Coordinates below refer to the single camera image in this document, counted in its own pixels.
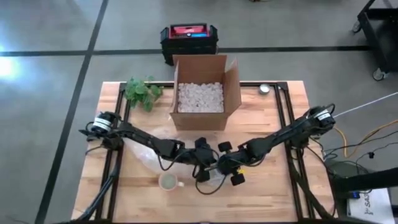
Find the red and black toolbox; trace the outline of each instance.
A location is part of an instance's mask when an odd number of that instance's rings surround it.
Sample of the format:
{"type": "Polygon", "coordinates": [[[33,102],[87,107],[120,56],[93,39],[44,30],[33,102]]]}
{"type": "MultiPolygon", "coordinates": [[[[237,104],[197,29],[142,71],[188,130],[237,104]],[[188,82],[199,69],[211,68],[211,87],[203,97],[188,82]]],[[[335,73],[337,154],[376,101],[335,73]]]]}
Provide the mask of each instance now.
{"type": "Polygon", "coordinates": [[[216,54],[217,29],[205,23],[176,24],[160,33],[160,43],[166,64],[174,65],[173,55],[216,54]]]}

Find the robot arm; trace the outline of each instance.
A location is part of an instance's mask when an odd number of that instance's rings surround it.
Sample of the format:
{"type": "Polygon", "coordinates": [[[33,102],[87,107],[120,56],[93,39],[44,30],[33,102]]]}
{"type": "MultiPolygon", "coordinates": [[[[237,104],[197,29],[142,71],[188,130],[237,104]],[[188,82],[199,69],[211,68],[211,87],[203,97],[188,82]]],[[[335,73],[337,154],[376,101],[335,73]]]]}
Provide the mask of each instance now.
{"type": "Polygon", "coordinates": [[[231,152],[231,144],[223,142],[218,145],[221,152],[226,152],[220,157],[218,170],[224,174],[233,174],[233,185],[244,182],[242,174],[238,174],[240,166],[256,166],[265,158],[273,147],[289,141],[294,148],[304,148],[308,145],[310,136],[320,136],[333,128],[335,120],[327,107],[318,106],[309,109],[303,116],[292,124],[265,137],[254,138],[238,146],[238,151],[231,152]]]}
{"type": "Polygon", "coordinates": [[[159,157],[167,161],[198,166],[198,175],[194,176],[198,182],[210,179],[210,173],[205,169],[216,163],[217,160],[213,155],[214,150],[210,148],[205,138],[197,139],[195,148],[187,149],[184,142],[174,139],[159,139],[126,121],[121,121],[117,127],[112,128],[111,125],[119,120],[118,114],[104,112],[95,118],[90,131],[86,129],[80,130],[80,132],[88,136],[87,141],[102,138],[103,145],[108,149],[116,148],[113,146],[117,146],[122,138],[131,139],[151,148],[159,157]]]}
{"type": "Polygon", "coordinates": [[[332,129],[335,120],[327,108],[328,106],[311,108],[292,124],[267,137],[251,139],[239,145],[238,151],[235,152],[231,152],[230,142],[223,142],[218,148],[226,154],[218,161],[214,158],[214,150],[207,144],[205,138],[197,139],[194,149],[186,149],[181,141],[159,139],[125,121],[112,128],[111,125],[118,122],[120,117],[110,112],[101,113],[93,122],[91,131],[86,129],[80,132],[88,136],[88,141],[103,138],[104,145],[112,145],[113,142],[122,141],[122,138],[129,138],[153,149],[165,160],[198,166],[198,175],[194,177],[199,182],[209,180],[208,171],[217,168],[223,175],[232,174],[233,185],[238,185],[244,182],[243,175],[238,174],[240,166],[259,165],[273,147],[285,141],[289,141],[294,148],[303,148],[307,146],[310,136],[319,136],[332,129]]]}

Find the caster wheel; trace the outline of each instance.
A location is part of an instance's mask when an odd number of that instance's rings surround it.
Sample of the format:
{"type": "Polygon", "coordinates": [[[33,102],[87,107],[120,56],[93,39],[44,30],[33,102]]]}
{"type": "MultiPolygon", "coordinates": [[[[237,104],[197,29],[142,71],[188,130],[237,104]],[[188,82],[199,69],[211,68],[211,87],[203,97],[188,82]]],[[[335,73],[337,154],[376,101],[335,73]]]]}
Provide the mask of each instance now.
{"type": "Polygon", "coordinates": [[[236,174],[231,177],[232,186],[237,186],[239,184],[244,183],[245,179],[243,174],[236,174]]]}
{"type": "Polygon", "coordinates": [[[361,31],[361,24],[359,23],[359,21],[355,22],[355,24],[353,25],[353,28],[351,29],[351,31],[353,31],[354,34],[356,34],[357,32],[361,31]]]}
{"type": "Polygon", "coordinates": [[[381,80],[387,78],[387,76],[388,76],[388,73],[382,72],[380,70],[380,68],[378,68],[376,71],[373,72],[373,79],[376,81],[381,81],[381,80]]]}

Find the white paper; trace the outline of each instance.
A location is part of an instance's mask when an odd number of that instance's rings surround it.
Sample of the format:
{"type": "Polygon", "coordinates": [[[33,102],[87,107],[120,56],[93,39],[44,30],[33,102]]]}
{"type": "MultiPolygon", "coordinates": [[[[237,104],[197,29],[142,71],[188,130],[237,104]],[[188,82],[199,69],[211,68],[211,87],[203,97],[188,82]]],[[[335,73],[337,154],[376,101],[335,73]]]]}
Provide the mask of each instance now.
{"type": "Polygon", "coordinates": [[[368,194],[360,194],[359,199],[349,199],[349,216],[364,221],[395,224],[387,189],[374,189],[368,194]]]}

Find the gray floor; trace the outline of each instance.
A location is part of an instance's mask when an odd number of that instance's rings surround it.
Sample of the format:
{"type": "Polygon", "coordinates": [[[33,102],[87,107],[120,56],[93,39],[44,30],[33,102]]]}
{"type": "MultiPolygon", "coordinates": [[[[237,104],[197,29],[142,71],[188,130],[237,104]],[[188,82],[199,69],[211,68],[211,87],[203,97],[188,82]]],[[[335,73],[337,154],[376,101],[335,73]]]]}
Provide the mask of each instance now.
{"type": "MultiPolygon", "coordinates": [[[[86,50],[101,0],[2,0],[0,51],[86,50]]],[[[158,49],[159,32],[169,24],[207,22],[219,29],[220,47],[307,47],[366,45],[350,29],[365,0],[110,0],[96,50],[158,49]]],[[[382,1],[376,3],[384,7],[382,1]]],[[[228,54],[236,57],[242,80],[303,80],[311,105],[336,103],[336,114],[397,91],[398,76],[371,78],[371,52],[279,52],[228,54]]],[[[0,57],[0,222],[32,223],[39,209],[52,159],[84,56],[0,57]]],[[[161,55],[94,56],[86,74],[75,119],[46,223],[70,218],[83,167],[85,138],[78,129],[93,119],[103,81],[152,75],[172,80],[161,55]]],[[[339,116],[349,143],[398,118],[398,95],[339,116]]],[[[381,135],[396,130],[391,127],[381,135]]],[[[368,144],[362,153],[394,141],[368,144]]],[[[325,147],[342,144],[331,131],[325,147]]],[[[372,170],[398,166],[397,146],[362,159],[372,170]]],[[[344,158],[339,153],[339,160],[344,158]]],[[[392,189],[393,201],[398,192],[392,189]]]]}

